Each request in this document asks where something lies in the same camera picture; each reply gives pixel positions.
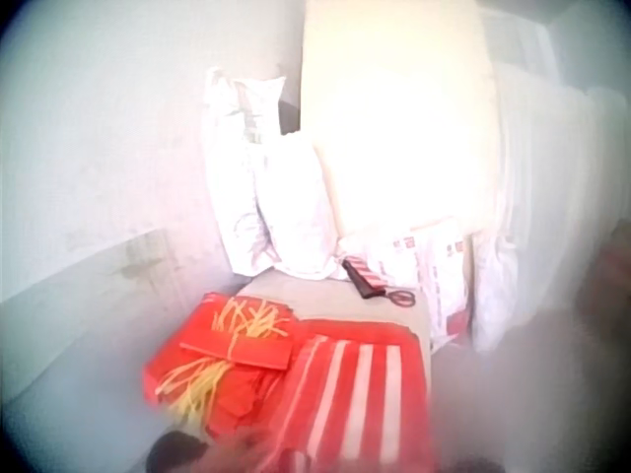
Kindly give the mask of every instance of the wall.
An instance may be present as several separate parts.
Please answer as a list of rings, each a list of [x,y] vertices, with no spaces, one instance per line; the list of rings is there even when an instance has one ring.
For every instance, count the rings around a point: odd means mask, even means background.
[[[219,64],[262,79],[282,71],[284,99],[298,104],[301,8],[291,0],[29,4],[0,63],[11,177],[3,299],[164,226],[176,248],[221,256],[201,172],[204,71]]]
[[[567,84],[631,98],[631,12],[621,2],[581,0],[549,25]]]
[[[286,74],[297,106],[303,9],[32,1],[3,37],[3,419],[46,471],[124,471],[165,427],[142,364],[244,281],[205,188],[204,73]]]

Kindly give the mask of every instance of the red cloth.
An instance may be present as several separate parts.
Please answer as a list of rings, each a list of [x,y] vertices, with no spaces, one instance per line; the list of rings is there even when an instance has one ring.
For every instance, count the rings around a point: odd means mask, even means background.
[[[182,386],[170,395],[158,395],[157,389],[171,370],[192,363],[205,356],[193,350],[183,349],[181,348],[181,344],[185,344],[187,340],[197,340],[199,334],[211,333],[215,313],[221,312],[229,299],[230,297],[228,296],[216,293],[206,295],[202,303],[195,309],[184,325],[145,366],[143,371],[143,388],[145,398],[151,404],[159,404],[161,402],[170,404],[176,401],[184,392],[185,386]],[[246,301],[245,309],[249,307],[258,308],[262,303],[262,300],[258,298],[237,296],[234,299],[237,302]],[[293,337],[292,332],[296,324],[296,319],[291,310],[283,304],[265,303],[278,308],[278,319],[289,320],[279,323],[278,328],[288,332],[288,339],[291,340]],[[235,364],[224,374],[215,397],[215,404],[213,408],[206,413],[205,421],[208,433],[216,437],[233,432],[234,429],[239,426],[256,423],[258,411],[262,408],[263,401],[267,397],[267,392],[271,386],[278,384],[278,379],[282,377],[282,375],[283,372],[279,370],[268,370]]]
[[[156,395],[156,388],[172,369],[203,356],[182,348],[182,341],[199,342],[200,334],[211,333],[215,312],[228,300],[208,295],[147,364],[144,388],[151,402],[170,403],[181,394],[184,387],[170,396]],[[261,304],[257,298],[237,300]],[[290,320],[281,327],[293,344],[289,370],[252,366],[255,353],[246,353],[247,364],[234,364],[220,381],[206,413],[208,433],[217,437],[240,426],[267,427],[275,445],[267,464],[294,465],[288,472],[317,471],[340,462],[433,471],[418,339],[392,323],[298,322],[288,307],[277,308],[279,318]],[[225,343],[212,350],[228,352]]]
[[[327,336],[309,338],[285,378],[263,471],[433,471],[418,339],[387,323],[306,325]]]

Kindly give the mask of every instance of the hand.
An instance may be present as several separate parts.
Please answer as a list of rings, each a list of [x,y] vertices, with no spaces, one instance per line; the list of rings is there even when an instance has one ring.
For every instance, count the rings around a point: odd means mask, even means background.
[[[265,433],[256,429],[237,431],[208,448],[192,468],[193,473],[246,473],[254,471],[267,453]]]

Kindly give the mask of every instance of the red and white striped fabric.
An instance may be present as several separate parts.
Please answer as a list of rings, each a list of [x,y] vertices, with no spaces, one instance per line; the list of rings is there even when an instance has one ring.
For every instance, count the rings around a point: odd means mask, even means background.
[[[416,337],[398,345],[311,339],[269,427],[276,449],[264,471],[433,471]]]
[[[359,256],[346,256],[344,259],[351,263],[360,276],[374,289],[382,289],[387,286],[387,282],[376,272],[372,271],[364,259]]]

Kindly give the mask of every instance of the white plastic bag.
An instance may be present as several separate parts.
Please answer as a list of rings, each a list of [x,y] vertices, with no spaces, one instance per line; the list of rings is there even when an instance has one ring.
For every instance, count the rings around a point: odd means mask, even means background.
[[[252,143],[267,143],[280,136],[278,102],[284,85],[284,77],[269,81],[235,80],[245,111],[245,135]]]
[[[486,352],[497,347],[514,318],[518,283],[517,250],[506,237],[485,233],[473,237],[473,255],[473,345],[476,350]]]
[[[256,206],[251,160],[260,145],[246,140],[243,110],[232,81],[221,70],[211,69],[202,115],[208,191],[233,271],[256,276],[277,257]]]
[[[264,146],[255,164],[256,195],[280,259],[275,267],[324,279],[337,267],[337,230],[316,152],[301,132]]]

